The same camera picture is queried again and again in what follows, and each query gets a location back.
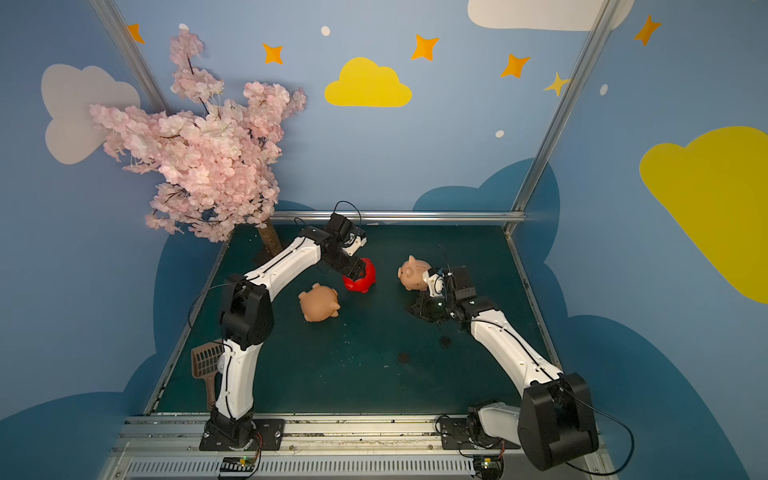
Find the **red piggy bank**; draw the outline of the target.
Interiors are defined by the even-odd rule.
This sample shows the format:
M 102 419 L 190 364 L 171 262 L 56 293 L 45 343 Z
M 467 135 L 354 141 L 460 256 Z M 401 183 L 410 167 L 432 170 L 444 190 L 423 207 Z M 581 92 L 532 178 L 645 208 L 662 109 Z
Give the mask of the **red piggy bank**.
M 365 273 L 358 280 L 352 280 L 348 277 L 343 278 L 345 288 L 350 292 L 367 293 L 376 282 L 376 270 L 373 262 L 369 258 L 363 258 L 365 264 Z

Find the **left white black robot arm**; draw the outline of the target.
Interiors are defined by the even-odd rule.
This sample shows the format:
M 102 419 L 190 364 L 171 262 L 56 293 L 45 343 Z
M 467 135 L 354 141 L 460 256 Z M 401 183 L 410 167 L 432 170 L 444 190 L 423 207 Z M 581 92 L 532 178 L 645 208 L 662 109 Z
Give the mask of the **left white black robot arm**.
M 366 233 L 353 224 L 306 227 L 276 257 L 230 278 L 220 313 L 222 380 L 200 450 L 260 448 L 253 418 L 253 383 L 259 353 L 275 324 L 272 301 L 302 272 L 320 262 L 352 281 L 365 278 L 366 264 L 356 252 L 366 243 Z

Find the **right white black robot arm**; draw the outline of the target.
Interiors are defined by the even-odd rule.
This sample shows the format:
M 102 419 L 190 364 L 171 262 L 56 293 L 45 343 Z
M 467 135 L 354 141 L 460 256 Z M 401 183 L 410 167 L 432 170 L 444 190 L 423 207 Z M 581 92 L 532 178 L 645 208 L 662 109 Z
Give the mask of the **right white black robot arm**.
M 490 401 L 470 408 L 466 435 L 456 439 L 455 450 L 517 446 L 540 471 L 571 466 L 598 450 L 595 417 L 600 411 L 592 404 L 587 382 L 539 354 L 492 299 L 478 295 L 466 268 L 436 268 L 410 259 L 397 276 L 418 294 L 407 307 L 410 314 L 431 323 L 461 324 L 493 356 L 520 395 L 517 407 Z

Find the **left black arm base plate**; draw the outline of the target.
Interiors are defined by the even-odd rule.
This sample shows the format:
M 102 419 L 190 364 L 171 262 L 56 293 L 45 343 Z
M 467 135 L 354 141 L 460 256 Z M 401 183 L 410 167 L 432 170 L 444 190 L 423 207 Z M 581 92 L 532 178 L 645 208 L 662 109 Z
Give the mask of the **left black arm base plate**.
M 207 422 L 199 444 L 200 451 L 255 452 L 278 451 L 281 447 L 285 421 L 251 419 L 232 426 L 217 426 Z

